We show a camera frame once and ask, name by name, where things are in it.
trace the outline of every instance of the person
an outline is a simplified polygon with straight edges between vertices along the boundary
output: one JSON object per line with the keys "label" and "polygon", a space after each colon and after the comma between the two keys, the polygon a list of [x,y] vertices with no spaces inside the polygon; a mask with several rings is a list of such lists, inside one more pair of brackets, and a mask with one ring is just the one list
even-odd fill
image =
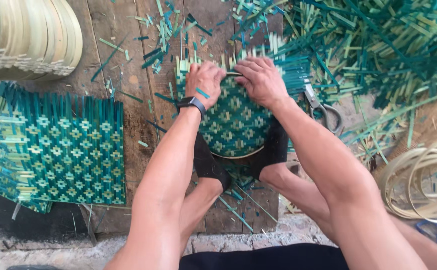
{"label": "person", "polygon": [[[234,69],[243,74],[236,81],[249,97],[275,117],[252,173],[316,221],[339,248],[302,243],[182,258],[195,226],[230,185],[197,133],[201,111],[190,106],[180,108],[153,153],[133,200],[130,234],[106,269],[437,269],[437,244],[388,215],[372,175],[289,97],[271,59],[248,57]],[[211,62],[192,64],[186,96],[212,107],[225,76]],[[288,137],[314,183],[286,168]],[[185,197],[193,163],[199,181]]]}

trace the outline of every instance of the smartwatch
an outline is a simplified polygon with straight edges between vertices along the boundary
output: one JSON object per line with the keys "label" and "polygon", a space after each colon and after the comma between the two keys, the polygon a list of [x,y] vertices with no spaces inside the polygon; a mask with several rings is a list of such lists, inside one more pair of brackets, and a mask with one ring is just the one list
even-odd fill
{"label": "smartwatch", "polygon": [[194,96],[184,97],[177,103],[178,108],[191,107],[191,106],[195,106],[198,108],[198,110],[200,111],[200,115],[202,116],[201,119],[203,119],[203,117],[207,113],[207,110],[205,109],[205,106],[198,98]]}

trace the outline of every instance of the wooden table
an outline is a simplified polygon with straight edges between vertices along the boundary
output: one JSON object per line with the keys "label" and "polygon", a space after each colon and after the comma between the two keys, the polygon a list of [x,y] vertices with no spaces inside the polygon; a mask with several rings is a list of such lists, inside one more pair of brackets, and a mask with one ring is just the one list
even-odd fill
{"label": "wooden table", "polygon": [[[169,40],[171,47],[162,64],[162,70],[159,74],[153,74],[151,68],[142,69],[141,65],[144,63],[143,55],[155,48],[159,32],[155,26],[147,28],[137,20],[127,16],[146,17],[148,14],[154,17],[154,22],[157,22],[160,15],[156,0],[116,0],[116,3],[111,0],[88,0],[88,2],[85,0],[68,0],[68,2],[77,15],[83,33],[83,55],[80,63],[76,70],[64,79],[51,82],[23,82],[22,84],[29,91],[48,91],[61,94],[71,92],[81,96],[94,95],[98,98],[107,98],[110,93],[105,89],[106,81],[111,80],[118,83],[119,73],[122,73],[121,85],[123,91],[145,101],[139,103],[121,93],[115,93],[116,100],[122,101],[124,104],[125,175],[127,206],[130,207],[134,192],[159,142],[159,137],[161,138],[164,135],[163,132],[159,132],[159,136],[157,136],[155,127],[148,124],[146,120],[156,121],[157,125],[168,129],[173,124],[171,116],[177,112],[173,104],[154,94],[160,93],[169,97],[169,82],[172,83],[174,91],[176,91],[173,71],[175,59],[173,62],[169,59],[170,55],[180,56],[180,38]],[[165,1],[162,0],[161,2],[163,10],[168,11]],[[208,42],[203,46],[200,45],[200,35],[204,35],[204,33],[199,28],[191,28],[188,31],[188,44],[182,41],[183,54],[185,49],[189,49],[189,52],[193,54],[193,42],[197,42],[197,54],[204,60],[215,60],[219,63],[222,54],[225,53],[226,59],[228,59],[234,52],[239,52],[240,42],[236,42],[235,46],[227,42],[239,29],[237,21],[231,16],[227,20],[230,11],[234,7],[233,2],[231,0],[226,2],[220,0],[174,1],[175,9],[181,11],[179,22],[182,22],[186,15],[191,13],[206,29],[213,28],[213,36],[206,36]],[[268,28],[270,32],[282,33],[282,16],[279,13],[269,16]],[[110,41],[112,37],[115,37],[114,42],[118,44],[126,35],[128,36],[121,47],[129,51],[130,58],[133,60],[127,62],[125,55],[117,52],[96,77],[95,81],[91,82],[90,79],[93,74],[113,52],[113,48],[98,40],[102,38]],[[149,36],[150,38],[143,41],[133,40],[133,38],[143,36]],[[252,40],[250,40],[250,36],[247,40],[250,41],[251,45],[263,44],[264,34],[259,31]],[[151,112],[148,100],[152,101]],[[138,140],[146,142],[149,147],[139,144]],[[191,182],[188,193],[193,190],[194,186]],[[254,190],[251,197],[276,219],[278,218],[278,194],[275,191],[266,187]],[[236,207],[239,214],[245,213],[245,220],[253,227],[254,233],[259,233],[262,229],[265,231],[275,230],[275,222],[251,200],[246,199],[237,202],[237,200],[227,195],[223,198],[231,207]],[[250,230],[236,216],[226,210],[222,202],[217,201],[216,205],[217,208],[213,205],[209,209],[205,218],[197,227],[197,232],[250,233]],[[93,212],[91,226],[95,233],[127,233],[130,229],[131,211],[129,209],[94,207]]]}

